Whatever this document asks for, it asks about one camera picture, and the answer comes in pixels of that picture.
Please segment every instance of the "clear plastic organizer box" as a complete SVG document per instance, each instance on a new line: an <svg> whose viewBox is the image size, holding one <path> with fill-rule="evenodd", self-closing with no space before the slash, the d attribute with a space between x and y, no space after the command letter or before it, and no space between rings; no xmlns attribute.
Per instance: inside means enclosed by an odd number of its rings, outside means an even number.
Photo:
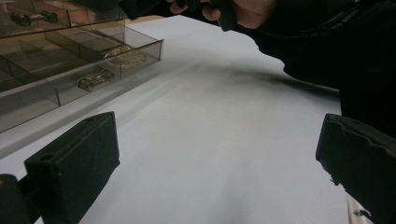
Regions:
<svg viewBox="0 0 396 224"><path fill-rule="evenodd" d="M0 133L161 60L117 3L0 0Z"/></svg>

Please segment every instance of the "person's hand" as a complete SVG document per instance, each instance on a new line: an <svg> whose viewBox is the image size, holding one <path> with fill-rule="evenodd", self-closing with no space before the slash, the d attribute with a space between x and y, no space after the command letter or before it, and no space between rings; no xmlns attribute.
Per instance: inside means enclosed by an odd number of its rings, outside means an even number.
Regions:
<svg viewBox="0 0 396 224"><path fill-rule="evenodd" d="M187 6L180 7L175 0L166 0L173 3L171 11L179 14L187 9ZM255 29L262 26L276 7L276 0L230 0L233 1L233 10L238 24L246 28ZM204 16L210 21L216 21L221 16L220 10L207 5L203 9Z"/></svg>

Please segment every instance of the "white table surface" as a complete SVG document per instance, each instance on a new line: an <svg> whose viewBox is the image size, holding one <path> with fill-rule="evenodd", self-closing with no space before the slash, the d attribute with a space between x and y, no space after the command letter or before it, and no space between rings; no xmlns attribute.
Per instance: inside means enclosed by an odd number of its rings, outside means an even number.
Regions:
<svg viewBox="0 0 396 224"><path fill-rule="evenodd" d="M158 76L1 133L0 152L15 152L0 173L22 178L34 152L115 111L121 165L81 223L347 223L343 188L315 160L324 115L340 111L334 91L289 78L245 35L181 16L130 26L165 40L163 60L140 71Z"/></svg>

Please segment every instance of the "black clothing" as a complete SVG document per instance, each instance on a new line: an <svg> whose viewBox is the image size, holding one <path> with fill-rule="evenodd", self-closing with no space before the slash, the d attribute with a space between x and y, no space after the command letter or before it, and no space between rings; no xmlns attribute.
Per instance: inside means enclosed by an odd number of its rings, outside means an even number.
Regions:
<svg viewBox="0 0 396 224"><path fill-rule="evenodd" d="M340 90L344 116L396 137L395 3L364 4L326 36L287 36L353 6L353 0L278 0L263 27L240 27L239 32L253 38L262 53L281 60L291 77Z"/></svg>

